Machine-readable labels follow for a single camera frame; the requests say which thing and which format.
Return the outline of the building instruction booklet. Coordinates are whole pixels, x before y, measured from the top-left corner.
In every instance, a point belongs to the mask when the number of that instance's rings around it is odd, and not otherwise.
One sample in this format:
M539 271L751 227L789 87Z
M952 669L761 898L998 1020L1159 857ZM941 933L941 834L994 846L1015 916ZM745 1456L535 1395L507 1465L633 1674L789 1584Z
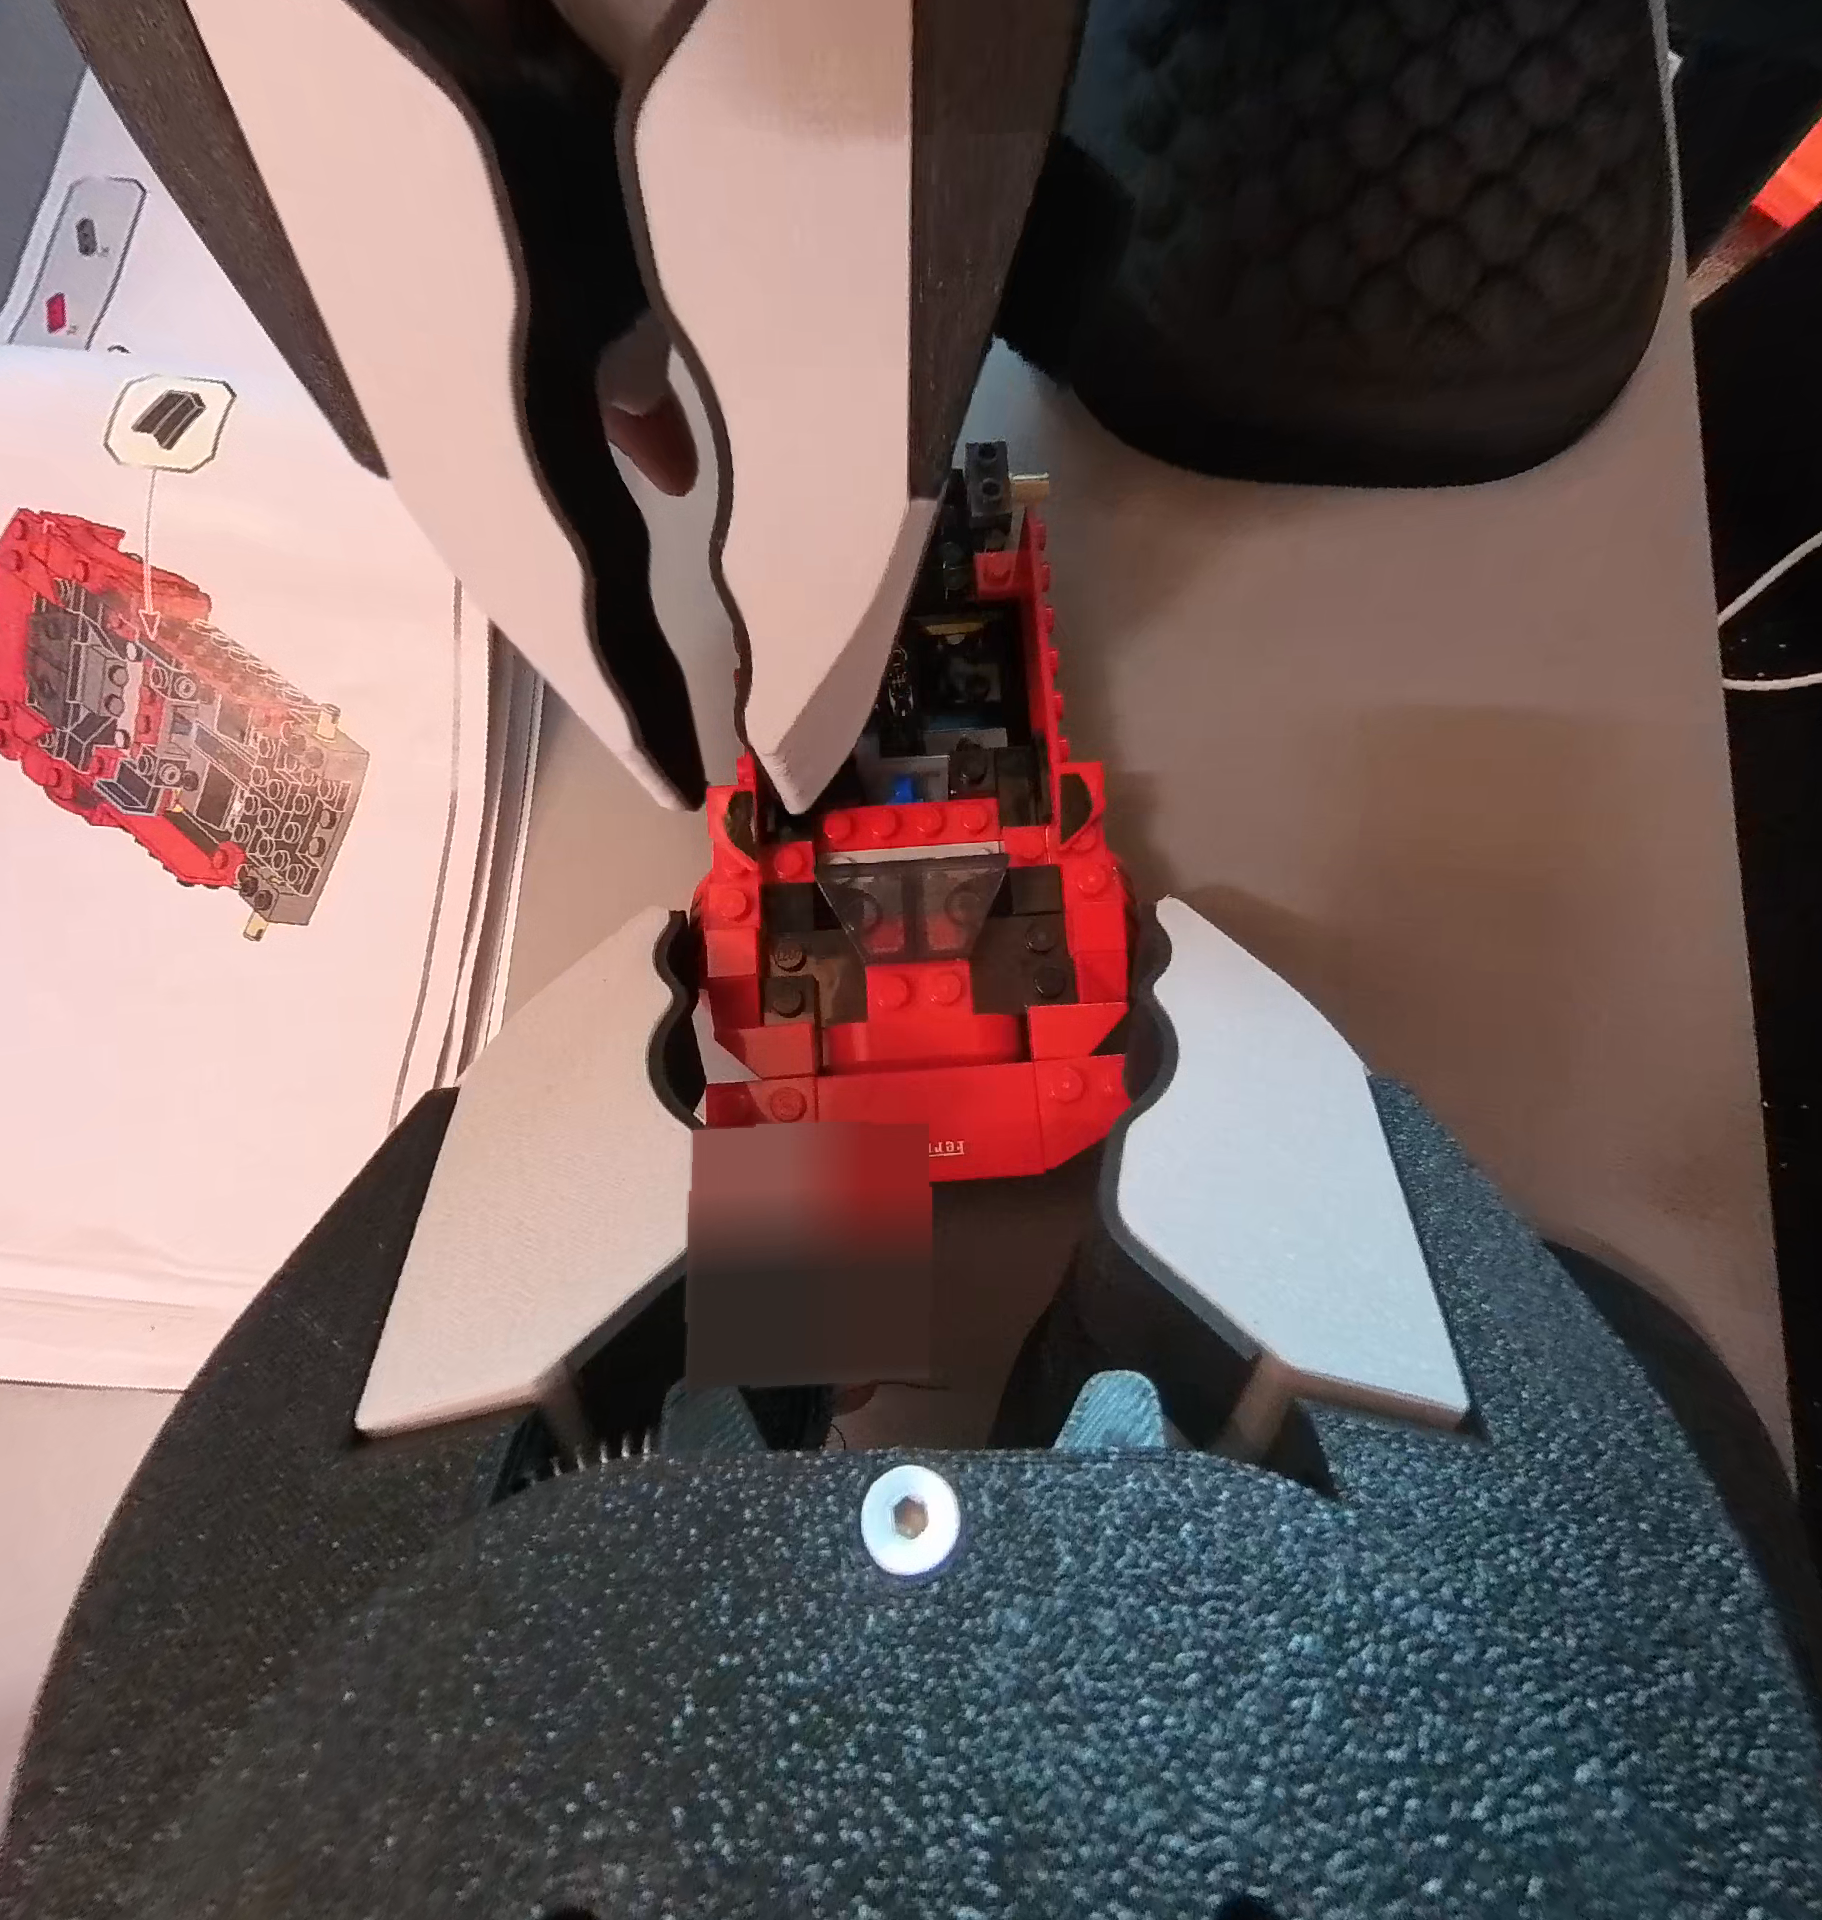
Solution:
M100 87L0 295L0 1380L177 1390L502 1006L538 690Z

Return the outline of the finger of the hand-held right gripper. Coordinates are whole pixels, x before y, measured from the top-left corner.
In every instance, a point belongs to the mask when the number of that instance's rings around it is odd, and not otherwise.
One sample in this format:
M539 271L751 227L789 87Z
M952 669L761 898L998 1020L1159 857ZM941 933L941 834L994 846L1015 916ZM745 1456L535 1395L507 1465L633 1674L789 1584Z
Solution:
M908 480L912 9L667 5L630 81L653 291L719 454L740 729L797 812L856 744L936 516Z
M617 79L551 5L189 5L389 484L653 801L705 775L606 350L652 314Z

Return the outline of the black honeycomb textured pad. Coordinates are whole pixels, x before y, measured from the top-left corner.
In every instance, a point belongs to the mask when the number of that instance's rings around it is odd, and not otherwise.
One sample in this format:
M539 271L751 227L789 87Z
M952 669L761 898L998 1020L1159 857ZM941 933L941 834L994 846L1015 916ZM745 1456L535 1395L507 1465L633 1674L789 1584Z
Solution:
M1567 450L1671 266L1642 2L1093 5L1061 380L1225 478L1443 489Z

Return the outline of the red brick toy car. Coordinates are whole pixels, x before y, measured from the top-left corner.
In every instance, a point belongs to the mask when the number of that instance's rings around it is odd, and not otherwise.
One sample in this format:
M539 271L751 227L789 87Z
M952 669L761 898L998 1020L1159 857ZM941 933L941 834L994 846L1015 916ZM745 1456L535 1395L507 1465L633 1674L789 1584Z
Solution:
M1136 902L1066 742L1043 477L964 444L856 742L791 810L748 750L692 900L725 1127L922 1125L934 1182L1028 1179L1128 1109Z

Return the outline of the person's right hand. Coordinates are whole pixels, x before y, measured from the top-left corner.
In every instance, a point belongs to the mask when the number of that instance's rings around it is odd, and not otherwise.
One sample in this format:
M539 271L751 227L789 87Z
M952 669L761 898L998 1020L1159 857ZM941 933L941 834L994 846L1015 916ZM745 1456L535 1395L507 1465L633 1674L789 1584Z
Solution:
M660 494L695 491L700 453L669 374L671 344L656 314L645 309L603 347L596 397L611 447Z

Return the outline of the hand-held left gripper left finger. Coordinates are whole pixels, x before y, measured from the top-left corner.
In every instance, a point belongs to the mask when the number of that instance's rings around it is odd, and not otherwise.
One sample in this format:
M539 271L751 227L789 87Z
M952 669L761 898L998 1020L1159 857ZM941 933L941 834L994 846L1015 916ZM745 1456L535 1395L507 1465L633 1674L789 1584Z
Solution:
M687 916L650 910L505 1020L462 1078L354 1421L541 1408L683 1264L705 1078Z

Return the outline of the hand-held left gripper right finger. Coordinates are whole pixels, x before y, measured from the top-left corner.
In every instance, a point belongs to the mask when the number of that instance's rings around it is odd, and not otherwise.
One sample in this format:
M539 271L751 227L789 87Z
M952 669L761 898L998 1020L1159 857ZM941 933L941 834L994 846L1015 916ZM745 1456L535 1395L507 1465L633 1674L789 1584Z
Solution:
M1105 1145L1122 1251L1252 1365L1220 1431L1297 1405L1459 1430L1473 1397L1337 1027L1193 906L1159 900L1134 1010L1152 1071Z

